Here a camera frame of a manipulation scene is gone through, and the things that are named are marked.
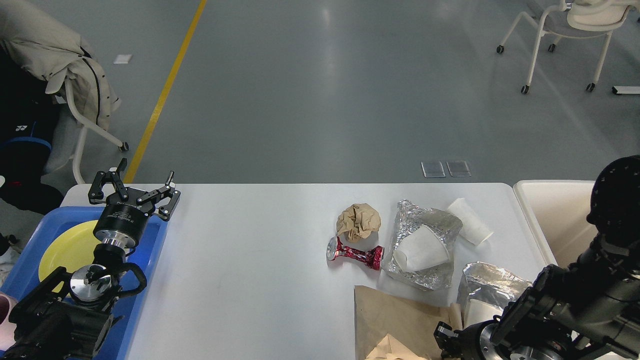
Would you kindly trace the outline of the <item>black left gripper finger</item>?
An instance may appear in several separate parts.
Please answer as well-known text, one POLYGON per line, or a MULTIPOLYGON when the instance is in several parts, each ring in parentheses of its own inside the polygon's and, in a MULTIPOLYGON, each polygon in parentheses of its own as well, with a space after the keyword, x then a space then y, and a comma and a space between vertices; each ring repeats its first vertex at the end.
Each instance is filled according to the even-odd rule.
POLYGON ((96 173, 87 192, 87 199, 91 205, 109 204, 109 201, 105 200, 105 192, 103 192, 103 187, 107 184, 112 185, 115 195, 119 196, 119 200, 129 200, 128 190, 121 179, 121 175, 123 171, 126 170, 127 164, 128 160, 122 158, 115 170, 98 171, 96 173))
POLYGON ((155 215, 164 222, 171 219, 181 197, 181 192, 176 189, 174 183, 174 175, 174 171, 169 171, 162 186, 153 191, 144 191, 142 195, 137 196, 137 208, 145 216, 155 215))

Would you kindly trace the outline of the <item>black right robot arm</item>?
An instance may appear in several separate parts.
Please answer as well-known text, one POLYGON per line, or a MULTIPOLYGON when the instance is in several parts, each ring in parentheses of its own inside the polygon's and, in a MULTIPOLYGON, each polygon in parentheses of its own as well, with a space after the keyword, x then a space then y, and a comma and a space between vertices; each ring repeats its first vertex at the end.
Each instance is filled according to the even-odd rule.
POLYGON ((441 357, 462 360, 595 360, 640 351, 640 158, 606 166, 586 221, 597 233, 567 268, 548 265, 500 316, 454 330, 439 322, 441 357))

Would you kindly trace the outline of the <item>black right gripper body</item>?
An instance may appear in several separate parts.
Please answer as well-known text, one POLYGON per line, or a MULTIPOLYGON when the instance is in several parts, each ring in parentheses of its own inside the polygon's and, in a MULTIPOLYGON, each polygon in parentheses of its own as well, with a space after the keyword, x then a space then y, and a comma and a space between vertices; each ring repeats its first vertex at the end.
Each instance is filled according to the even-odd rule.
POLYGON ((454 332, 450 357, 460 360, 500 360, 496 346, 490 341, 498 327, 496 322, 482 322, 454 332))

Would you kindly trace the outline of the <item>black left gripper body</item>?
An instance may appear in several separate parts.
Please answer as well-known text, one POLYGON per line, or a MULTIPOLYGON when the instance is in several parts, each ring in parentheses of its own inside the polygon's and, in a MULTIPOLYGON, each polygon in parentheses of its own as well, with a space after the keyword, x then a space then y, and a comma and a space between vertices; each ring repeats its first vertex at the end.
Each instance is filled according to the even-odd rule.
POLYGON ((94 237, 104 244, 136 248, 160 200, 162 194, 158 190, 128 189, 128 196, 123 200, 118 193, 110 194, 105 200, 98 199, 95 193, 94 205, 105 203, 106 206, 94 226, 94 237))

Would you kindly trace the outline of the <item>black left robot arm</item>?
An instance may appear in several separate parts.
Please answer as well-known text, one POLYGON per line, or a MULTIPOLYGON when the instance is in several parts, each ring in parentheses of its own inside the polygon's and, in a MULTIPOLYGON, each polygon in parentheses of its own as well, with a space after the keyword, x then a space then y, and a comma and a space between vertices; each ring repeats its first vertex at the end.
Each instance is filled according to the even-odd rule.
POLYGON ((58 266, 7 315, 16 325, 5 360, 91 360, 118 322, 118 301, 137 296, 147 276, 128 260, 153 216, 167 222, 181 193, 170 171, 166 182, 146 191, 126 186, 123 158, 114 170, 99 171, 87 192, 92 205, 104 204, 93 229, 93 260, 73 272, 58 266))

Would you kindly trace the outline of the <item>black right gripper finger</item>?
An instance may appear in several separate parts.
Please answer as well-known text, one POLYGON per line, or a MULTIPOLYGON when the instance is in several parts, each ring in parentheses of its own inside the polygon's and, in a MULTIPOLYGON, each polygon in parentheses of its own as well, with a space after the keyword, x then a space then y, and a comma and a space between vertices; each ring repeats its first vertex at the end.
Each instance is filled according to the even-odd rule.
POLYGON ((433 333, 435 342, 441 350, 440 357, 445 359, 458 358, 458 334, 446 322, 439 321, 433 333))

